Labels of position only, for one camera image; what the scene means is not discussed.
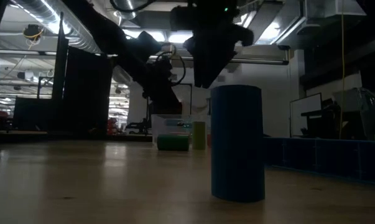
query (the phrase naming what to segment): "machine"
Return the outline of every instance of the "machine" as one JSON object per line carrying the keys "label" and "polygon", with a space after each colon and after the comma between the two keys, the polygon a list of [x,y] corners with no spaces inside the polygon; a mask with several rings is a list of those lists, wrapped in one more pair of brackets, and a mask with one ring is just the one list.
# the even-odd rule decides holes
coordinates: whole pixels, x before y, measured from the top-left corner
{"label": "machine", "polygon": [[[100,50],[106,55],[117,55],[113,65],[119,65],[138,82],[143,97],[154,102],[154,113],[178,114],[182,106],[172,91],[178,85],[170,81],[172,52],[161,53],[154,63],[147,63],[149,56],[158,53],[162,46],[152,36],[142,32],[136,39],[127,39],[123,30],[111,20],[96,12],[86,0],[62,0],[90,31]],[[134,12],[148,6],[148,0],[135,9],[122,9],[114,1],[111,4],[120,12]],[[233,24],[238,15],[237,0],[189,0],[187,7],[171,11],[172,30],[192,30],[193,37],[184,47],[193,56],[195,86],[209,88],[220,71],[235,56],[234,46],[252,45],[251,30]]]}

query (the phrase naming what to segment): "black partition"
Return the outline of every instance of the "black partition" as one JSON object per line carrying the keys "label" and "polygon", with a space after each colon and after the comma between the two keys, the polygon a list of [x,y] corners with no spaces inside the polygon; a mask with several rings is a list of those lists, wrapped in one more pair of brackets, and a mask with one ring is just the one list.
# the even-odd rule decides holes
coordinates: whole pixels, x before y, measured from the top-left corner
{"label": "black partition", "polygon": [[69,47],[63,92],[63,127],[105,134],[113,69],[107,57]]}
{"label": "black partition", "polygon": [[22,131],[48,131],[52,119],[52,100],[16,98],[13,129]]}

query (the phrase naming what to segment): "table surface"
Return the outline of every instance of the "table surface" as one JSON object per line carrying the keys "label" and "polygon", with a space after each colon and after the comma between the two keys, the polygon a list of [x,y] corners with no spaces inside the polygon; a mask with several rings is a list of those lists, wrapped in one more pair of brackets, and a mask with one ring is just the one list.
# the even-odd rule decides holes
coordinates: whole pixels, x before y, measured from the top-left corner
{"label": "table surface", "polygon": [[266,170],[266,199],[211,196],[210,155],[151,143],[0,145],[0,223],[375,223],[375,186]]}

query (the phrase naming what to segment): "cable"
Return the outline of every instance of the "cable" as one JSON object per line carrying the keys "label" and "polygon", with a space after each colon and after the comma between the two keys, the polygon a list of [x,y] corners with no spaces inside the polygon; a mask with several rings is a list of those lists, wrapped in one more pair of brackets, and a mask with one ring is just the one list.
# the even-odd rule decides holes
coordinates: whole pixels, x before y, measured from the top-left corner
{"label": "cable", "polygon": [[[155,62],[154,63],[157,63],[158,62],[158,59],[160,59],[161,57],[163,57],[165,54],[173,54],[172,51],[165,51],[165,52],[162,52],[161,54],[159,54],[157,56],[157,58],[155,59]],[[182,65],[183,65],[183,76],[181,77],[181,79],[175,83],[172,83],[172,86],[177,86],[179,84],[181,84],[181,82],[183,81],[183,79],[185,79],[186,77],[186,65],[185,65],[185,62],[182,58],[182,56],[180,56],[179,54],[177,55],[179,58],[180,58],[180,61],[182,61]]]}
{"label": "cable", "polygon": [[163,43],[161,47],[165,47],[165,46],[171,46],[171,49],[172,49],[172,47],[174,47],[175,50],[172,52],[172,56],[177,54],[177,48],[176,48],[175,44],[173,44],[171,42],[166,42],[166,43]]}
{"label": "cable", "polygon": [[142,9],[144,9],[145,7],[149,6],[151,3],[155,2],[156,0],[148,0],[146,3],[144,3],[143,5],[141,6],[137,6],[136,8],[134,9],[121,9],[120,7],[118,7],[118,5],[114,2],[114,0],[110,0],[110,3],[111,5],[117,10],[117,11],[120,11],[120,12],[125,12],[125,13],[131,13],[131,12],[137,12],[137,11],[140,11]]}
{"label": "cable", "polygon": [[[37,35],[35,35],[35,37],[34,37],[34,42],[35,42],[35,40],[37,39],[37,37],[38,37],[38,35],[39,34],[37,34]],[[28,50],[30,50],[31,49],[31,47],[32,46],[35,46],[35,45],[37,45],[37,44],[31,44],[31,45],[29,45],[29,48],[28,48]],[[27,56],[25,55],[25,56],[23,56],[16,64],[15,64],[15,66],[5,75],[5,76],[3,76],[3,78],[2,79],[4,79],[4,78],[6,78],[10,73],[12,73],[13,72],[13,70],[21,63],[21,62],[23,62],[24,61],[24,59],[26,58]]]}
{"label": "cable", "polygon": [[341,100],[341,116],[339,123],[339,139],[342,138],[342,126],[343,126],[343,109],[345,107],[345,18],[344,18],[344,7],[345,3],[342,0],[341,7],[341,23],[342,23],[342,100]]}
{"label": "cable", "polygon": [[25,59],[25,56],[23,56],[14,66],[13,68],[5,75],[3,76],[3,78],[1,78],[2,80],[5,79],[10,73],[13,72],[13,70],[20,64],[20,62],[22,62],[24,59]]}
{"label": "cable", "polygon": [[28,39],[29,38],[37,38],[39,35],[41,35],[44,32],[44,30],[42,29],[38,34],[32,35],[32,36],[28,36],[28,35],[24,34],[24,31],[23,31],[23,35],[24,35],[25,38],[28,38]]}

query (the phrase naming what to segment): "whiteboard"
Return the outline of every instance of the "whiteboard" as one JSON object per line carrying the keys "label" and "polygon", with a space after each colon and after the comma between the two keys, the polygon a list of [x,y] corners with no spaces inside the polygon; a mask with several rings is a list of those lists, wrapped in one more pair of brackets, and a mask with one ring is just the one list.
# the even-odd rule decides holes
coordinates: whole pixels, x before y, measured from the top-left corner
{"label": "whiteboard", "polygon": [[290,119],[291,119],[291,135],[301,136],[302,128],[307,128],[307,117],[302,113],[318,111],[322,109],[321,93],[308,96],[299,100],[290,102]]}

